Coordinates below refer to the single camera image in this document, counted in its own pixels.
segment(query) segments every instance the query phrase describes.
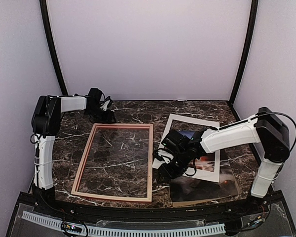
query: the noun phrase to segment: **black metal frame pole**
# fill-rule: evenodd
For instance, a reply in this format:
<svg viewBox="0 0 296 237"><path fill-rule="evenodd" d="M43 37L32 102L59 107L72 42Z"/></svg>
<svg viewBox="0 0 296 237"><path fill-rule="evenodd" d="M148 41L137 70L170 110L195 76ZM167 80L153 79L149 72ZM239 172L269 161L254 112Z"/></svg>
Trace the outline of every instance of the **black metal frame pole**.
<svg viewBox="0 0 296 237"><path fill-rule="evenodd" d="M243 51L240 59L240 64L236 76L235 83L233 85L232 93L229 99L229 103L231 105L234 104L235 99L238 94L238 90L240 87L240 83L242 80L242 76L246 67L248 55L249 55L249 50L250 50L250 45L251 45L251 40L252 40L252 35L253 35L253 30L255 27L255 22L256 22L256 16L257 16L257 9L258 9L258 2L259 0L252 0L251 2L251 10L250 10L250 17L249 17L249 23L248 23L248 28L247 28L247 35L245 39L245 44L243 46Z"/></svg>
<svg viewBox="0 0 296 237"><path fill-rule="evenodd" d="M39 3L40 3L41 16L42 16L43 24L44 24L44 28L45 28L45 34L46 34L46 39L47 39L47 43L48 43L48 48L49 48L51 60L54 65L56 77L57 77L62 94L68 95L68 91L67 91L67 88L65 85L65 81L64 81L61 69L60 69L60 65L59 65L59 61L58 61L58 57L57 57L57 53L56 53L53 34L51 31L51 27L50 27L47 3L46 3L46 0L39 0Z"/></svg>

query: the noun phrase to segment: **lavender wall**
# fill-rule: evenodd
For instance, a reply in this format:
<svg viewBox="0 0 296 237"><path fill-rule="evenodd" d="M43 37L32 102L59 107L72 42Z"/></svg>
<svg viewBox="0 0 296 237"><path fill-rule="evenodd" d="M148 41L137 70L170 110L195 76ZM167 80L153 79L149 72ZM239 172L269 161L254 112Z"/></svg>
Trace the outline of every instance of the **lavender wall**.
<svg viewBox="0 0 296 237"><path fill-rule="evenodd" d="M250 0L49 0L69 93L227 100Z"/></svg>
<svg viewBox="0 0 296 237"><path fill-rule="evenodd" d="M31 118L42 94L59 94L39 1L0 0L0 237L34 174Z"/></svg>
<svg viewBox="0 0 296 237"><path fill-rule="evenodd" d="M235 108L245 118L261 106L287 113L296 120L296 1L259 3L252 47ZM293 140L294 127L288 121L287 125ZM296 148L274 187L283 190L296 224Z"/></svg>

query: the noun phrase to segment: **wire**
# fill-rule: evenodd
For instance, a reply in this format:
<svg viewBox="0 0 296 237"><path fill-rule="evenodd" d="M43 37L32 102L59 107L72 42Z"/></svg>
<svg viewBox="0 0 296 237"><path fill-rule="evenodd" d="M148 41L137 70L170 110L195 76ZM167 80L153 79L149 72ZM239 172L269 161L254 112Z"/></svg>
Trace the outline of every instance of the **wire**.
<svg viewBox="0 0 296 237"><path fill-rule="evenodd" d="M36 137L37 138L37 141L35 142L33 142L33 137ZM40 140L40 138L42 137L42 134L40 135L40 136L38 136L36 133L33 133L31 136L30 136L30 143L32 143L32 144L36 144L36 143L38 143L38 141Z"/></svg>
<svg viewBox="0 0 296 237"><path fill-rule="evenodd" d="M281 116L284 116L284 117L287 117L290 121L292 121L294 127L295 127L295 131L296 131L296 122L294 121L294 119L292 119L290 116L288 116L287 114L284 114L284 113L280 113L280 112L270 112L270 113L263 113L263 114L260 114L260 115L257 115L253 118L251 118L251 120L253 119L257 119L257 118L260 118L260 117L263 117L263 116L267 116L267 115L281 115ZM290 152L292 152L294 146L296 145L296 134L295 134L295 140L290 148Z"/></svg>
<svg viewBox="0 0 296 237"><path fill-rule="evenodd" d="M188 177L193 177L196 174L196 172L197 172L196 165L195 165L195 160L196 160L196 158L194 158L194 160L193 160L194 174L187 174L187 173L184 172L184 174L186 176L188 176Z"/></svg>

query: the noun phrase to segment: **picture frame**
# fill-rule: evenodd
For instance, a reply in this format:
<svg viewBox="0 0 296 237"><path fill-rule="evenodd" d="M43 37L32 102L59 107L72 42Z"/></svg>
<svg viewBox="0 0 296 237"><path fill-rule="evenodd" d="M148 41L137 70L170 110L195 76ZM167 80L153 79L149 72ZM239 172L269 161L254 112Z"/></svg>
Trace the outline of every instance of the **picture frame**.
<svg viewBox="0 0 296 237"><path fill-rule="evenodd" d="M99 195L91 193L79 192L79 186L82 178L83 171L88 159L88 155L92 146L92 141L98 129L148 129L148 170L147 170L147 196L146 197L119 197L119 196L109 196L109 195ZM151 202L152 198L152 149L153 149L153 125L152 124L126 124L126 123L116 123L116 124L98 124L95 123L91 129L87 144L85 146L75 179L73 188L71 191L72 195L82 196L86 198L95 198L103 200L112 201L133 201L133 202Z"/></svg>

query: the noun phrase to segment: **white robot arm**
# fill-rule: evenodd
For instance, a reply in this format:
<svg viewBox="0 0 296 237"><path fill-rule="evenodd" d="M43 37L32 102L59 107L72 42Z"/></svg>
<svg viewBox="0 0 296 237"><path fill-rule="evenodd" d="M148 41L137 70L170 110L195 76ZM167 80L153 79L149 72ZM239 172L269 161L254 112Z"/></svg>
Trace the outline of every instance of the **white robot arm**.
<svg viewBox="0 0 296 237"><path fill-rule="evenodd" d="M209 128L194 133L191 139L171 130L162 141L173 159L159 167L164 180L181 176L188 164L209 153L249 143L262 143L265 156L261 161L251 195L263 198L290 155L288 127L266 107L256 115L220 128ZM163 161L158 152L154 157Z"/></svg>
<svg viewBox="0 0 296 237"><path fill-rule="evenodd" d="M32 127L35 143L34 185L42 190L54 187L52 179L52 151L55 136L60 129L61 114L85 110L95 122L116 122L114 113L108 110L110 97L100 102L103 93L92 88L87 96L41 96L38 100Z"/></svg>

